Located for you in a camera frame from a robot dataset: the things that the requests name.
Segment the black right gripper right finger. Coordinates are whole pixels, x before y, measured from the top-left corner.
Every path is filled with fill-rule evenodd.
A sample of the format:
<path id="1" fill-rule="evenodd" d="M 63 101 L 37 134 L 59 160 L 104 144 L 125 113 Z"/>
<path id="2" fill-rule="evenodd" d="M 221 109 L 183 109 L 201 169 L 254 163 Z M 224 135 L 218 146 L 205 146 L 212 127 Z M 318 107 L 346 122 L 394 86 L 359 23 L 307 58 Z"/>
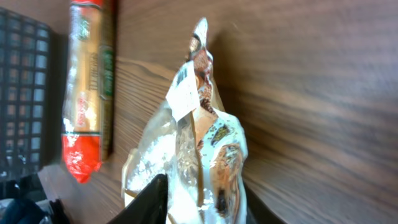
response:
<path id="1" fill-rule="evenodd" d="M 248 215 L 246 223 L 285 224 L 269 207 L 244 183 Z"/>

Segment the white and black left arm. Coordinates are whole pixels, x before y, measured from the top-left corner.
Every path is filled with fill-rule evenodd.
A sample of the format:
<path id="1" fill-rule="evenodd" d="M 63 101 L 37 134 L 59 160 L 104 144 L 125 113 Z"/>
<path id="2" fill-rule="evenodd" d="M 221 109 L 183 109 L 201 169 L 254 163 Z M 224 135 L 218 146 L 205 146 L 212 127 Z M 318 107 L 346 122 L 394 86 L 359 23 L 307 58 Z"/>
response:
<path id="1" fill-rule="evenodd" d="M 49 200 L 37 174 L 1 183 L 1 224 L 70 224 L 59 199 Z"/>

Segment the beige brown snack pouch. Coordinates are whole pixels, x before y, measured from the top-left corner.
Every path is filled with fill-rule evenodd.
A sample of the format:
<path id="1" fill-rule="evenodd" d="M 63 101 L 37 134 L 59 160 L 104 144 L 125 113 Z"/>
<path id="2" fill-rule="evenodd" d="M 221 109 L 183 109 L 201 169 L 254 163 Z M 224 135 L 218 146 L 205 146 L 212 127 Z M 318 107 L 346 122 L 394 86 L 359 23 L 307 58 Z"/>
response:
<path id="1" fill-rule="evenodd" d="M 167 223 L 246 222 L 242 169 L 248 147 L 238 118 L 219 102 L 207 35 L 208 22 L 202 18 L 186 62 L 122 170 L 126 204 L 156 175 L 167 176 Z"/>

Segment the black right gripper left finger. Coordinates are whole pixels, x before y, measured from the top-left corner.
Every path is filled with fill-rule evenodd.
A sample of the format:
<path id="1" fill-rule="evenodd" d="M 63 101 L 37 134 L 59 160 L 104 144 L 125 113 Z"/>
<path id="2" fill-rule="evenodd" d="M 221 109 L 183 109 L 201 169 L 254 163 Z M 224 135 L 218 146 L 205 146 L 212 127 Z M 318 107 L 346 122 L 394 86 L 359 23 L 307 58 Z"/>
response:
<path id="1" fill-rule="evenodd" d="M 166 224 L 168 178 L 157 174 L 109 224 Z"/>

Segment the orange biscuit pack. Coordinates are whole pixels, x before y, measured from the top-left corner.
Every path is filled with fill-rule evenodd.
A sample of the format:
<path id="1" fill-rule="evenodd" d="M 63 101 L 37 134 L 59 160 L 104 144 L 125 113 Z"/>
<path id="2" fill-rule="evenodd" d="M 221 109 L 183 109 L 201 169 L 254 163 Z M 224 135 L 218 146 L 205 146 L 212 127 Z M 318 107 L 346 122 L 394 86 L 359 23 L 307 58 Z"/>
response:
<path id="1" fill-rule="evenodd" d="M 114 11 L 110 0 L 72 1 L 63 103 L 63 160 L 86 183 L 109 157 L 113 138 Z"/>

